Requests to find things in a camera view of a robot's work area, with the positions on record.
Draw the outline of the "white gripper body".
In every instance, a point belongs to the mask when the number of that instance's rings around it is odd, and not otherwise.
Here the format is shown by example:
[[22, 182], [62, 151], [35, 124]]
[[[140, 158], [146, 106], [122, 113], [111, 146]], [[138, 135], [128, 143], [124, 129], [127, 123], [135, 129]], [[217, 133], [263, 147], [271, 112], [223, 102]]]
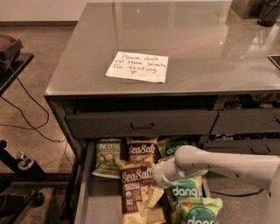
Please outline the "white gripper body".
[[155, 164], [152, 168], [152, 178], [157, 186], [168, 188], [176, 181], [185, 179], [186, 174], [172, 158]]

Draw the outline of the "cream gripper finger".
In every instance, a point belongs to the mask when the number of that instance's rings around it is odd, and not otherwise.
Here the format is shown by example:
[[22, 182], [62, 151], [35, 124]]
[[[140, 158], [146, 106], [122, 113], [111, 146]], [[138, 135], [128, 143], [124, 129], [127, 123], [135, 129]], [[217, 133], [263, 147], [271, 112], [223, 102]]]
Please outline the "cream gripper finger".
[[164, 192], [165, 191], [163, 188], [153, 185], [149, 190], [148, 199], [146, 200], [145, 207], [152, 209], [161, 199]]
[[160, 204], [156, 204], [147, 215], [146, 224], [163, 224], [165, 223], [164, 210]]

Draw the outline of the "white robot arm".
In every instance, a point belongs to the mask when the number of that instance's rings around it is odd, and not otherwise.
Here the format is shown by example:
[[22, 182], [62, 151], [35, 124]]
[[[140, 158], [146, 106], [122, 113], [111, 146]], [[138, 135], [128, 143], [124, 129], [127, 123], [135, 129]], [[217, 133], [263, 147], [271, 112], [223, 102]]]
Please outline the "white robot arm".
[[269, 198], [259, 224], [279, 224], [279, 156], [208, 152], [184, 145], [171, 159], [153, 165], [151, 176], [156, 186], [168, 188], [180, 179], [200, 176], [207, 171], [267, 190]]

